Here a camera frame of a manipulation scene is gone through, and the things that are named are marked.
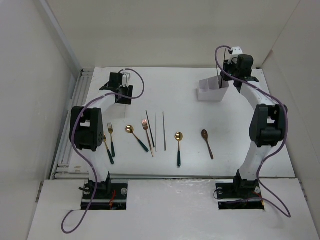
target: copper fork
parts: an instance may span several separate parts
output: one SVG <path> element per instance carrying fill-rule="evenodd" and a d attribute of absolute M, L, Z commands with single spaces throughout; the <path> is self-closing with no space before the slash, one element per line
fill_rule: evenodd
<path fill-rule="evenodd" d="M 114 132 L 114 129 L 112 128 L 111 122 L 108 123 L 108 132 L 110 133 L 110 139 L 111 139 L 111 152 L 112 152 L 112 157 L 115 157 L 115 156 L 116 156 L 115 146 L 114 146 L 114 141 L 112 140 L 112 133 Z"/>
<path fill-rule="evenodd" d="M 149 135 L 148 135 L 148 122 L 147 122 L 147 119 L 143 119 L 142 120 L 142 127 L 146 132 L 146 137 L 148 138 L 148 143 L 149 143 L 149 147 L 150 147 L 150 150 L 151 150 L 151 154 L 152 154 L 152 157 L 154 157 L 154 151 L 152 149 L 150 138 L 149 138 Z"/>

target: fork tines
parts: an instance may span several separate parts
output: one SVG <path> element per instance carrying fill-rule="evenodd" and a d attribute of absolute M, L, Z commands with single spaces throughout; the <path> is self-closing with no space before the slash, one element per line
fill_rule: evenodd
<path fill-rule="evenodd" d="M 108 125 L 108 130 L 112 130 L 112 124 L 111 124 L 111 122 L 110 122 L 110 123 L 108 122 L 107 125 Z"/>
<path fill-rule="evenodd" d="M 147 119 L 143 119 L 143 120 L 142 120 L 142 126 L 148 127 Z"/>

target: dark green utensil handle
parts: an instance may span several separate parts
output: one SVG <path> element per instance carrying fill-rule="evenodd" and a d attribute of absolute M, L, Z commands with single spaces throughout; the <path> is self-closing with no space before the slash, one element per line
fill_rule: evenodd
<path fill-rule="evenodd" d="M 180 150 L 178 151 L 178 164 L 177 164 L 178 168 L 181 167 L 181 156 L 180 156 Z"/>
<path fill-rule="evenodd" d="M 113 141 L 111 142 L 111 151 L 112 151 L 112 157 L 115 157 L 116 153 L 115 153 L 115 146 Z"/>
<path fill-rule="evenodd" d="M 149 149 L 146 147 L 146 145 L 143 144 L 143 142 L 138 139 L 138 142 L 140 143 L 140 145 L 143 147 L 143 149 L 146 151 L 146 152 L 149 152 Z"/>
<path fill-rule="evenodd" d="M 112 155 L 111 155 L 111 152 L 109 149 L 108 149 L 108 155 L 109 155 L 110 163 L 115 164 L 114 159 L 112 158 Z"/>

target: white container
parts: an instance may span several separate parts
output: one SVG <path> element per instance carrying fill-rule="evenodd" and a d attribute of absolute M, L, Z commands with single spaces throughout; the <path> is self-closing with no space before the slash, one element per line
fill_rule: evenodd
<path fill-rule="evenodd" d="M 214 76 L 200 80 L 197 88 L 198 100 L 221 102 L 229 88 L 227 81 L 223 81 L 222 88 L 220 88 L 221 78 L 221 76 Z"/>

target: white table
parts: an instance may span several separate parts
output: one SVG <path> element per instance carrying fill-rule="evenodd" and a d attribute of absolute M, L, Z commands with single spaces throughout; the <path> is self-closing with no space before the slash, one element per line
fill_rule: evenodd
<path fill-rule="evenodd" d="M 318 240 L 297 179 L 263 179 L 289 208 L 287 218 L 269 204 L 265 210 L 219 210 L 214 180 L 130 180 L 127 210 L 91 210 L 69 235 L 61 222 L 79 210 L 83 180 L 44 182 L 28 240 Z M 262 195 L 274 201 L 263 188 Z M 83 210 L 65 221 L 70 231 Z"/>
<path fill-rule="evenodd" d="M 118 72 L 121 69 L 121 67 L 96 67 L 86 102 L 91 101 L 99 92 L 99 88 L 109 81 L 110 72 Z M 110 164 L 105 151 L 105 161 L 110 173 L 173 177 L 235 176 L 249 150 L 251 142 L 249 126 L 254 110 L 238 93 L 233 82 L 230 82 L 222 102 L 200 102 L 197 100 L 196 91 L 198 82 L 216 76 L 216 69 L 156 67 L 135 67 L 134 69 L 145 81 L 144 95 L 133 100 L 132 105 L 126 107 L 126 114 L 124 105 L 115 104 L 103 115 L 104 131 L 108 132 L 107 123 L 112 123 L 114 130 L 112 135 L 116 153 L 114 165 Z M 253 70 L 252 75 L 257 77 L 263 89 L 268 91 L 263 71 Z M 134 86 L 133 95 L 140 94 L 142 84 L 134 73 L 131 75 L 130 84 Z M 133 125 L 135 134 L 146 146 L 148 145 L 147 136 L 141 124 L 141 120 L 146 118 L 146 110 L 153 136 L 156 133 L 157 138 L 157 152 L 154 158 L 150 152 L 146 153 L 141 148 L 133 135 L 125 132 L 126 125 Z M 163 111 L 167 151 L 164 151 Z M 201 137 L 202 129 L 208 131 L 214 160 L 211 160 L 207 145 Z M 183 140 L 180 143 L 180 168 L 177 168 L 178 143 L 174 139 L 176 132 L 183 133 Z M 69 172 L 88 172 L 87 164 L 74 152 L 71 155 Z M 286 147 L 266 162 L 261 176 L 295 177 Z"/>

